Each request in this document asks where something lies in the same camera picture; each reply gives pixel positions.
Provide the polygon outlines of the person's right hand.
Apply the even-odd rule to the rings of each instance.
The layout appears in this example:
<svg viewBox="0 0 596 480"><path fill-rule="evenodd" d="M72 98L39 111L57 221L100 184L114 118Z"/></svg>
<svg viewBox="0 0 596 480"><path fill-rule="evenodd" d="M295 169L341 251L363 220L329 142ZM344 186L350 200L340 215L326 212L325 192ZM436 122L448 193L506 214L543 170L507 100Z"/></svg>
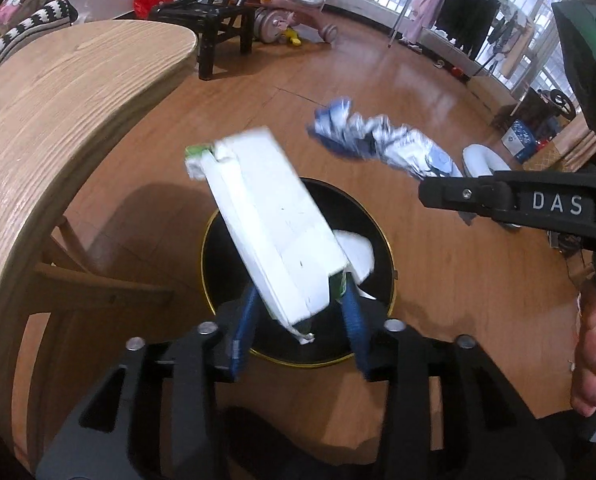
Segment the person's right hand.
<svg viewBox="0 0 596 480"><path fill-rule="evenodd" d="M580 415L596 412L596 284L586 281L578 298L580 330L575 352L575 370L570 405Z"/></svg>

